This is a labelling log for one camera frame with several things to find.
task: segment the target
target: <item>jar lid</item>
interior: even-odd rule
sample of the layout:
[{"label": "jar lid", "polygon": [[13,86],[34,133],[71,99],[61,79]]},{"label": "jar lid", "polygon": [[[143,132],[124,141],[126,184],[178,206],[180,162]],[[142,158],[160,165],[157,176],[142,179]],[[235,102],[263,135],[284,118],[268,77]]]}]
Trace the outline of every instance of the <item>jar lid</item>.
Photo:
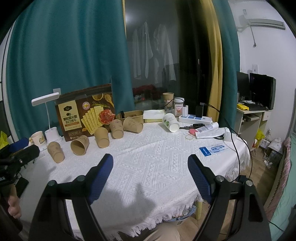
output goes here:
[{"label": "jar lid", "polygon": [[184,103],[184,98],[178,97],[178,99],[174,99],[174,102],[175,103]]}]

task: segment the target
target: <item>yellow curtain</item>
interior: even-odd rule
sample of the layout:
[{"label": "yellow curtain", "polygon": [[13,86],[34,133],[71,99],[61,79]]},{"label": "yellow curtain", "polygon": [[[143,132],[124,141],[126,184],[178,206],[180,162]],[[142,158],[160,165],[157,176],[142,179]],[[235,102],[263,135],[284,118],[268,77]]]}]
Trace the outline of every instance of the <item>yellow curtain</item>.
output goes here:
[{"label": "yellow curtain", "polygon": [[126,6],[125,6],[125,0],[122,0],[122,10],[123,10],[124,30],[126,31]]},{"label": "yellow curtain", "polygon": [[[222,42],[217,15],[212,0],[200,0],[205,13],[205,22],[210,42],[212,61],[212,88],[209,104],[220,110],[222,96]],[[207,116],[213,121],[218,121],[219,113],[213,108],[208,108]]]}]

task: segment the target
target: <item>human hand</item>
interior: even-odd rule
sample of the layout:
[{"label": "human hand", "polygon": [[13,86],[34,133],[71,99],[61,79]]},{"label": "human hand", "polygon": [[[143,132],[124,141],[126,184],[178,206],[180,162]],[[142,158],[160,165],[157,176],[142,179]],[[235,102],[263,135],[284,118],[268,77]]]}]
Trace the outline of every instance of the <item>human hand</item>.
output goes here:
[{"label": "human hand", "polygon": [[20,218],[22,216],[22,211],[20,208],[20,201],[17,197],[17,191],[15,189],[15,185],[11,185],[10,194],[7,199],[7,203],[9,205],[8,213],[14,218]]}]

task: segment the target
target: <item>table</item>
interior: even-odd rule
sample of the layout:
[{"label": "table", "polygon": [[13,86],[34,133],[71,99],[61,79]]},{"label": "table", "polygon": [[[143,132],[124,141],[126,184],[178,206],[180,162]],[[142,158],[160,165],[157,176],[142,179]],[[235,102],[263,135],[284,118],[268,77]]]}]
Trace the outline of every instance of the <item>table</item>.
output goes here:
[{"label": "table", "polygon": [[[114,167],[98,200],[91,205],[98,223],[109,239],[120,240],[118,232],[137,236],[145,228],[154,228],[162,220],[182,215],[195,200],[202,201],[189,173],[187,159],[196,154],[215,175],[234,179],[238,173],[237,155],[231,142],[229,149],[204,157],[199,147],[223,143],[216,139],[187,140],[187,130],[171,133],[162,123],[145,123],[139,134],[124,132],[122,139],[113,139],[107,148],[98,148],[94,137],[84,156],[76,156],[70,142],[61,142],[65,160],[56,164],[47,151],[35,163],[22,170],[29,184],[20,198],[21,221],[29,230],[39,198],[49,180],[69,182],[85,175],[99,163],[105,153],[114,158]],[[249,152],[239,139],[235,141],[241,169],[249,164]],[[71,201],[67,209],[75,235],[82,237]]]},{"label": "table", "polygon": [[[267,120],[270,119],[271,112],[272,110],[249,111],[237,108],[234,130],[247,142],[250,150],[252,149],[258,129],[262,130],[264,133],[266,123]],[[245,114],[255,114],[259,118],[257,120],[246,122],[243,120],[243,116]]]}]

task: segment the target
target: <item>cracker box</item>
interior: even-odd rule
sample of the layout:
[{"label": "cracker box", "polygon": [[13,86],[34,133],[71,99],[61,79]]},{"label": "cracker box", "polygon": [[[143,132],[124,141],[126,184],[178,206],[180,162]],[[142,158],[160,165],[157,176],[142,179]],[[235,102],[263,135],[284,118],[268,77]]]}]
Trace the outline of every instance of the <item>cracker box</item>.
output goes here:
[{"label": "cracker box", "polygon": [[115,118],[111,84],[63,94],[55,107],[66,141],[93,136],[99,127],[110,132],[109,124]]}]

